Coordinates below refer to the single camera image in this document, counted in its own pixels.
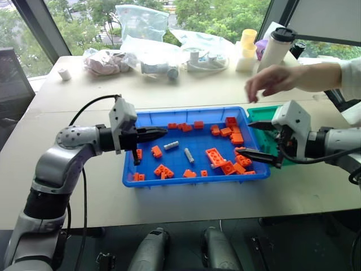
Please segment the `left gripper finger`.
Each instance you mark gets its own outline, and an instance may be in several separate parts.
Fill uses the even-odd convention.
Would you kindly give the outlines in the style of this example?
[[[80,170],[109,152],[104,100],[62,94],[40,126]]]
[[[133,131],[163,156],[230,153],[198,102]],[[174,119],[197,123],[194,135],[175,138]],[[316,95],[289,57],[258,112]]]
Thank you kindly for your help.
[[[138,143],[146,143],[162,138],[165,134],[141,134],[138,135]]]
[[[161,128],[161,127],[140,127],[137,129],[137,133],[139,135],[151,135],[151,136],[156,136],[156,135],[166,135],[168,133],[168,130],[165,128]]]

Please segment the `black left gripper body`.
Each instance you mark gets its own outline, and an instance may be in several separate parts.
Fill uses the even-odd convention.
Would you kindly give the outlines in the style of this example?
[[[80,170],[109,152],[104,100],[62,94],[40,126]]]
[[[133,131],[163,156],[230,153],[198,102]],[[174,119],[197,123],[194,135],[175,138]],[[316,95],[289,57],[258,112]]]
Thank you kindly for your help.
[[[134,159],[134,165],[140,164],[137,153],[138,133],[136,127],[131,127],[128,131],[122,131],[120,135],[121,150],[131,151]]]

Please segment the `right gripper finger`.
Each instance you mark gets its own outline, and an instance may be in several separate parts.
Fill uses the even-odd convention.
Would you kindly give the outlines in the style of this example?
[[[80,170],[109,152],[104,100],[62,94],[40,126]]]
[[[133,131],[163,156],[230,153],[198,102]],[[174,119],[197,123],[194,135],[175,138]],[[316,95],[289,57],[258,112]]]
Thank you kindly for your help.
[[[280,169],[283,164],[283,156],[274,156],[272,154],[260,152],[251,148],[243,148],[236,150],[236,152],[244,157],[260,163],[270,164],[275,168]]]
[[[276,128],[273,126],[271,120],[262,120],[262,121],[254,121],[248,124],[249,127],[259,130],[275,130]]]

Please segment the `person's bare hand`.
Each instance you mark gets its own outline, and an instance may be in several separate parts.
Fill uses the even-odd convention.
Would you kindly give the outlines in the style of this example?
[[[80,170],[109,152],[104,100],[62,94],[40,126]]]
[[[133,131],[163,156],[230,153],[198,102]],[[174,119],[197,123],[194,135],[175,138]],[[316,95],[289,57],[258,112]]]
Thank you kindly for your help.
[[[244,90],[250,103],[257,103],[257,93],[262,91],[264,97],[296,88],[303,76],[303,68],[272,65],[252,76],[245,84]]]

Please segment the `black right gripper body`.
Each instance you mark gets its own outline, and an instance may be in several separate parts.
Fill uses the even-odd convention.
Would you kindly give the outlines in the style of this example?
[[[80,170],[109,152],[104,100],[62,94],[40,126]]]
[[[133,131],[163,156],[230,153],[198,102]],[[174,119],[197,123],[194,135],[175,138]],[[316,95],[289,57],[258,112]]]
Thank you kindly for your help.
[[[283,125],[279,134],[276,137],[278,153],[286,158],[286,156],[295,158],[297,155],[297,140],[293,136],[293,130],[287,126]]]

